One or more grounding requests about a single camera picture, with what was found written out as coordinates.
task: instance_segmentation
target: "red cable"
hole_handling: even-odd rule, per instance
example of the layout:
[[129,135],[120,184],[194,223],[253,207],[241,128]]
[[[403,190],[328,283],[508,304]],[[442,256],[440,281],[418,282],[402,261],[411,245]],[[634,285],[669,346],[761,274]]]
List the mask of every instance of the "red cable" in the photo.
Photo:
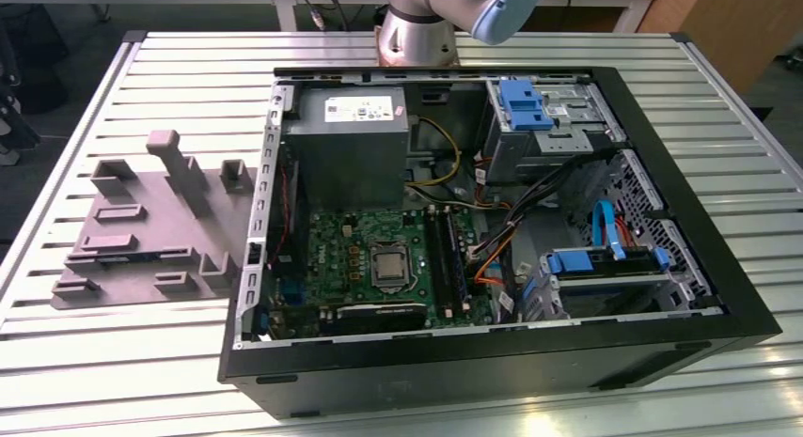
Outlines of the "red cable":
[[280,168],[280,201],[283,202],[284,211],[284,229],[280,232],[280,240],[277,241],[276,252],[273,253],[273,257],[268,263],[271,267],[276,261],[277,253],[280,252],[280,246],[284,244],[284,240],[287,240],[287,235],[289,234],[289,200],[287,198],[287,171],[284,171],[284,166]]

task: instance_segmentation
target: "slotted aluminum surface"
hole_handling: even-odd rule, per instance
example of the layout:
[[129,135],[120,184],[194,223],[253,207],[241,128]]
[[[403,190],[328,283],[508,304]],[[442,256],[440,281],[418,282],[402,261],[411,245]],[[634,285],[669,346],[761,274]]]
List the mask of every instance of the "slotted aluminum surface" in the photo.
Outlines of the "slotted aluminum surface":
[[462,36],[458,47],[464,66],[619,69],[782,335],[631,391],[279,423],[216,382],[225,301],[56,311],[50,288],[92,203],[97,160],[157,169],[145,133],[176,129],[201,168],[231,158],[256,165],[272,68],[371,66],[372,34],[154,33],[120,48],[0,269],[0,432],[798,435],[803,195],[765,129],[693,47],[663,35],[519,35],[492,48]]

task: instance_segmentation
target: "blue latch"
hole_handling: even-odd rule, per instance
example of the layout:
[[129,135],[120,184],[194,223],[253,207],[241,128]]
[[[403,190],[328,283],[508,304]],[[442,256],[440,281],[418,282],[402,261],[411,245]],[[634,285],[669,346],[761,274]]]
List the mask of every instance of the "blue latch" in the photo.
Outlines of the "blue latch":
[[528,279],[528,283],[526,284],[524,287],[524,292],[522,293],[522,299],[526,299],[528,297],[528,294],[531,293],[531,290],[535,289],[535,278],[530,278]]
[[549,265],[550,274],[557,274],[563,271],[563,265],[561,264],[561,260],[557,258],[557,255],[546,256],[546,265]]
[[551,129],[554,122],[543,111],[543,97],[528,80],[499,80],[499,103],[510,114],[510,129]]
[[546,256],[546,265],[549,265],[551,274],[593,271],[593,265],[586,251],[555,252],[550,256]]
[[651,248],[651,254],[654,255],[654,261],[657,261],[657,265],[661,269],[661,272],[667,270],[670,261],[666,249],[663,249],[661,246],[655,246],[654,248]]

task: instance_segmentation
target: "black cable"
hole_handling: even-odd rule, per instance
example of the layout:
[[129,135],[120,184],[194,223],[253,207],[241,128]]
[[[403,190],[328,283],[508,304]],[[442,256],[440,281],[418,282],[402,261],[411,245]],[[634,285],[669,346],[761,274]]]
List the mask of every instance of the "black cable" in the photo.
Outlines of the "black cable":
[[348,29],[348,21],[345,20],[345,14],[341,12],[341,5],[339,4],[339,0],[331,0],[331,3],[337,7],[339,20],[341,22],[341,31],[351,31]]
[[520,301],[518,285],[515,284],[515,272],[512,271],[512,251],[510,245],[499,253],[499,272],[502,273],[502,282],[504,283],[504,294],[512,300],[512,310],[502,307],[499,323],[508,324],[518,321],[518,306]]
[[364,9],[364,5],[360,5],[360,8],[356,10],[356,13],[353,14],[353,16],[351,17],[351,19],[348,20],[348,26],[353,25],[353,22],[356,21],[356,18],[360,16],[363,9]]
[[566,19],[567,13],[571,8],[571,0],[566,0],[566,5],[563,6],[563,12],[561,13],[561,20],[558,21],[557,31],[563,31],[566,27]]
[[312,2],[309,2],[309,0],[303,0],[303,2],[305,3],[305,6],[307,6],[309,9],[323,9],[323,10],[325,10],[325,11],[333,11],[335,9],[337,9],[336,7],[329,7],[329,8],[327,8],[327,7],[324,7],[323,5],[312,5]]
[[[439,179],[440,178],[440,176],[438,175],[438,165],[436,165],[435,162],[432,162],[428,165],[428,175],[431,176],[432,179]],[[459,201],[460,199],[458,198],[458,196],[451,191],[451,188],[448,188],[448,186],[446,185],[447,182],[448,182],[448,180],[444,181],[443,183],[438,183],[438,186],[442,188],[443,191],[446,191],[446,194],[448,195],[448,197],[451,198],[451,200]]]
[[492,242],[499,241],[507,236],[507,232],[515,230],[515,226],[520,223],[526,213],[532,207],[537,207],[538,202],[546,199],[561,187],[569,175],[583,164],[595,162],[609,158],[617,153],[618,148],[601,150],[594,153],[575,155],[559,167],[551,170],[541,179],[530,185],[518,200],[510,206],[510,210],[504,216],[503,226],[479,242],[474,249],[474,254],[482,251]]

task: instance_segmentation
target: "sticker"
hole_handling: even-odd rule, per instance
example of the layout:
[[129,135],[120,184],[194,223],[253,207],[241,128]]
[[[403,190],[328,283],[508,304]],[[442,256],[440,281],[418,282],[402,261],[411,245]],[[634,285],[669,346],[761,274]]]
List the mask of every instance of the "sticker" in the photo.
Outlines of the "sticker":
[[329,97],[323,104],[325,122],[392,120],[390,96]]
[[504,310],[508,313],[512,313],[512,300],[510,299],[510,297],[506,295],[506,293],[502,291],[499,293],[499,304],[502,305],[502,307],[504,308]]
[[484,185],[484,170],[474,169],[474,176],[476,177],[476,183]]
[[567,111],[562,105],[547,105],[546,114],[550,116],[567,116]]

